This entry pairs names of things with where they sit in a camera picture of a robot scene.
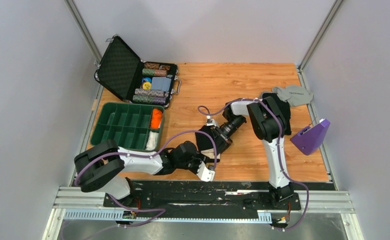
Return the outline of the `black underwear white waistband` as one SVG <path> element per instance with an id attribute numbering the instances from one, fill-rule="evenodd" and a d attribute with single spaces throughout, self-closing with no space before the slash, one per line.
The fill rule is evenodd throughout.
<path id="1" fill-rule="evenodd" d="M 201 129 L 198 131 L 205 132 L 208 135 L 212 135 L 212 131 L 210 129 L 210 126 L 202 126 Z M 214 162 L 214 149 L 213 149 L 213 144 L 210 141 L 210 139 L 205 136 L 204 134 L 200 133 L 195 133 L 195 138 L 196 138 L 196 145 L 198 150 L 205 156 L 209 157 L 212 159 Z M 220 162 L 220 154 L 217 152 L 217 162 Z"/>

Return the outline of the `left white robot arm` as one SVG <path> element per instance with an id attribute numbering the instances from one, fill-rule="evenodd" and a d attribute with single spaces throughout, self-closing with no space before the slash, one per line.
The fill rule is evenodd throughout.
<path id="1" fill-rule="evenodd" d="M 74 184 L 82 192 L 105 192 L 128 207 L 135 202 L 136 193 L 131 180 L 119 177 L 120 173 L 163 176 L 181 169 L 192 172 L 201 181 L 211 182 L 215 177 L 215 171 L 207 165 L 211 161 L 190 141 L 161 152 L 142 152 L 120 147 L 109 139 L 74 158 L 77 171 Z"/>

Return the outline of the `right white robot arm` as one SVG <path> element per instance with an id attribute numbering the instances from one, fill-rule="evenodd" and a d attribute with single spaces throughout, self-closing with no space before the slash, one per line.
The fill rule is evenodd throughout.
<path id="1" fill-rule="evenodd" d="M 256 137 L 262 141 L 266 152 L 269 169 L 268 195 L 269 204 L 276 209 L 288 203 L 288 198 L 294 194 L 293 183 L 287 172 L 284 155 L 284 136 L 287 121 L 271 96 L 266 98 L 238 98 L 229 101 L 225 106 L 210 116 L 223 113 L 227 119 L 227 126 L 221 131 L 222 136 L 232 135 L 236 128 L 246 122 L 244 117 L 250 118 Z"/>

